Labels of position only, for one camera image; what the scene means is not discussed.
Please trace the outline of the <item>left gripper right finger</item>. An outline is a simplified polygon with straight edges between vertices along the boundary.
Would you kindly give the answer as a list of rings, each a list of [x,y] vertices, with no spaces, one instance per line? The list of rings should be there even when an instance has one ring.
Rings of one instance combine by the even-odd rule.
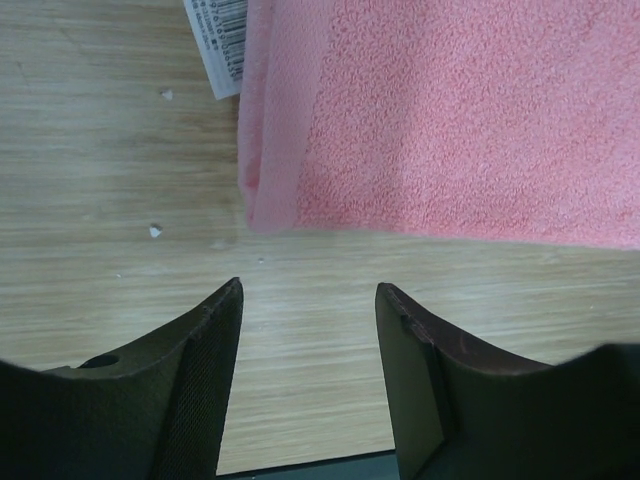
[[[635,479],[639,348],[559,365],[498,348],[378,286],[376,325],[404,479]]]

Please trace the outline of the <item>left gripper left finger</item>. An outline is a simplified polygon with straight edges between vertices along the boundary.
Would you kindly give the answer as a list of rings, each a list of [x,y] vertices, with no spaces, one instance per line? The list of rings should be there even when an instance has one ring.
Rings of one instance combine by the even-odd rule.
[[[1,365],[5,479],[212,479],[236,364],[243,287],[78,367]]]

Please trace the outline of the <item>pink bunny towel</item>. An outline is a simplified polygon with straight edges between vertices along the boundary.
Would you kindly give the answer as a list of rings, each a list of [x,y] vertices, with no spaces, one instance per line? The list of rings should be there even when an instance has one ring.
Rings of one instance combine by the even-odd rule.
[[[635,1],[189,1],[257,232],[639,245]]]

